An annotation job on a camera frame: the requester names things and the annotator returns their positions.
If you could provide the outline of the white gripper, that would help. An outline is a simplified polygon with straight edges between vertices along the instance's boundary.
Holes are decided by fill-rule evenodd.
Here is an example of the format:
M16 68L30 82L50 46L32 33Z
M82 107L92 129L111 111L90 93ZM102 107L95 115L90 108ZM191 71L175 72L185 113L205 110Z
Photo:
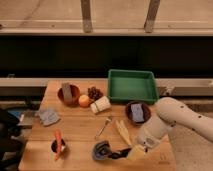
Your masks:
M143 146L145 152L148 152L150 149L153 149L160 144L160 140L154 137L146 128L139 130L139 133L136 137L136 142ZM109 155L109 158L126 158L129 152L130 148L119 150L118 152L112 152Z

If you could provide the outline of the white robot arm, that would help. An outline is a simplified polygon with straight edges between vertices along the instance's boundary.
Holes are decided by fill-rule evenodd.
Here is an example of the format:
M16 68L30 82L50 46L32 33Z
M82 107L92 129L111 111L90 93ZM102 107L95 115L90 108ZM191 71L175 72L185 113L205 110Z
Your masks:
M191 129L213 143L213 118L198 114L183 102L164 97L155 103L156 113L139 129L133 146L110 155L112 159L141 159L152 152L177 124Z

